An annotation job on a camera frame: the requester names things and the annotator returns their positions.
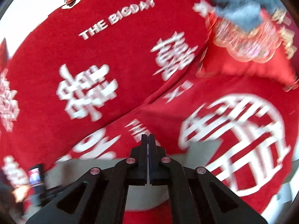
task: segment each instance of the red quilt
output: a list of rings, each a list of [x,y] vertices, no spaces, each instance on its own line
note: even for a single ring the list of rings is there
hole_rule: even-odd
[[[142,134],[168,154],[220,138],[207,169],[261,213],[291,169],[299,91],[196,78],[207,38],[192,9],[200,1],[81,0],[36,28],[1,74],[0,157],[12,185],[41,162],[128,157]],[[170,223],[169,206],[124,222]]]

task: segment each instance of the white chinese character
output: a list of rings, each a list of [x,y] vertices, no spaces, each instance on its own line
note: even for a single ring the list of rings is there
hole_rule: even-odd
[[[268,101],[252,94],[230,94],[222,97],[207,107],[207,109],[217,107],[214,112],[199,117],[198,113],[203,107],[204,105],[199,107],[182,123],[179,147],[186,149],[191,142],[215,140],[225,132],[231,131],[237,143],[206,168],[209,171],[220,168],[222,172],[216,177],[221,181],[226,179],[231,190],[238,196],[257,192],[282,169],[282,162],[291,150],[284,139],[284,123],[278,110]],[[258,126],[250,121],[252,116],[260,118],[264,115],[271,119],[268,125]],[[261,140],[255,149],[249,150],[235,162],[231,161],[234,155],[248,148],[265,133],[269,133],[270,136]],[[273,162],[270,148],[272,144],[278,155],[276,163]],[[250,167],[256,186],[238,189],[234,173],[245,165]]]
[[[192,86],[193,86],[193,83],[186,80],[181,86],[177,87],[173,92],[167,93],[163,97],[163,99],[168,99],[167,102],[166,102],[166,104],[167,104],[170,101],[172,101],[174,98],[180,96],[186,90],[190,89]]]
[[[65,81],[59,83],[56,94],[60,100],[68,101],[65,111],[71,119],[81,119],[88,114],[92,121],[97,121],[102,117],[101,112],[97,111],[95,106],[100,108],[109,99],[114,99],[115,90],[118,88],[115,79],[110,83],[105,81],[105,75],[108,72],[108,65],[103,65],[100,69],[93,65],[73,78],[65,64],[60,67],[59,74]],[[84,94],[83,90],[87,89],[90,90]]]
[[[102,128],[99,129],[84,139],[82,139],[79,143],[77,143],[73,148],[72,151],[76,153],[84,153],[79,158],[80,159],[105,159],[105,160],[112,160],[116,158],[116,152],[108,151],[105,152],[109,147],[111,147],[114,143],[116,143],[121,135],[108,140],[109,137],[105,137],[106,129]],[[59,158],[56,163],[63,162],[72,159],[71,154],[67,154]]]
[[[131,129],[129,129],[129,132],[131,133],[131,136],[133,136],[136,142],[141,141],[141,137],[143,134],[147,136],[151,134],[151,132],[146,127],[143,127],[143,124],[140,123],[140,121],[137,119],[134,119],[133,121],[128,123],[125,127],[129,127],[129,126],[133,126]],[[157,140],[155,140],[155,142],[157,146],[161,146],[161,144]]]
[[[189,65],[195,57],[193,53],[198,46],[189,48],[183,38],[184,32],[175,32],[169,39],[159,39],[157,44],[151,49],[150,52],[159,50],[156,57],[156,63],[161,69],[157,70],[153,75],[162,72],[162,79],[167,81],[177,70],[182,70]]]
[[[19,167],[19,164],[14,161],[12,156],[6,156],[3,161],[4,166],[2,170],[14,188],[29,184],[29,178],[26,172]]]
[[[0,74],[0,115],[2,124],[7,132],[13,131],[13,121],[16,121],[20,109],[18,107],[18,101],[13,99],[16,95],[16,90],[10,90],[9,82],[5,76],[8,70]]]
[[[201,0],[200,3],[194,3],[193,10],[205,18],[208,13],[213,13],[215,11],[215,7],[211,6],[205,0]]]

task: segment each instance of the blue cloth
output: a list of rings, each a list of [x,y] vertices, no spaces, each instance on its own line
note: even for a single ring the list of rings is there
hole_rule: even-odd
[[[261,7],[270,15],[277,9],[285,9],[280,0],[212,0],[216,4],[216,14],[229,19],[249,32],[261,24]]]

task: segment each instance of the gold embroidery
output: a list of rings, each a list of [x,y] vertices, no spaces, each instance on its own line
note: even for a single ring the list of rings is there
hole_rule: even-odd
[[[227,19],[218,20],[214,33],[213,43],[226,48],[230,56],[239,62],[266,63],[282,43],[276,27],[265,13],[262,24],[249,33]]]
[[[293,46],[295,32],[289,29],[286,29],[285,26],[279,31],[281,40],[283,41],[284,50],[286,52],[287,59],[292,59],[295,52],[297,51],[297,47]]]

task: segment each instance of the red wedding bedding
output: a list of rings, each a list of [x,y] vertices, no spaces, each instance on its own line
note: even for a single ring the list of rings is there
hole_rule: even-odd
[[[197,78],[207,40],[193,10],[200,1],[81,0],[39,25],[1,73],[0,157],[12,185],[41,162],[128,157],[141,134],[167,154],[221,139],[207,169],[261,213],[291,169],[299,90]],[[126,212],[124,222],[170,223],[169,206]]]

